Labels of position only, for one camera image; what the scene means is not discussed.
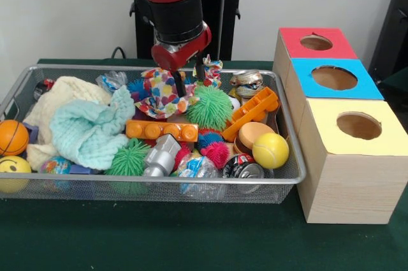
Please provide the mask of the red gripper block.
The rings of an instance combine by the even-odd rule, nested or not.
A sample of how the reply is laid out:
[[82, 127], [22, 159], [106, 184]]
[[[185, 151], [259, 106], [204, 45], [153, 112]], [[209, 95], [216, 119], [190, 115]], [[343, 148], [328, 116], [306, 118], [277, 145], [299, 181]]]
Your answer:
[[186, 76], [183, 71], [178, 70], [183, 68], [192, 58], [196, 57], [196, 78], [200, 82], [205, 80], [205, 67], [201, 54], [210, 44], [211, 39], [211, 30], [205, 22], [203, 22], [202, 32], [189, 41], [168, 43], [160, 41], [155, 36], [155, 42], [151, 48], [152, 58], [160, 68], [171, 71], [179, 97], [186, 95], [184, 83]]

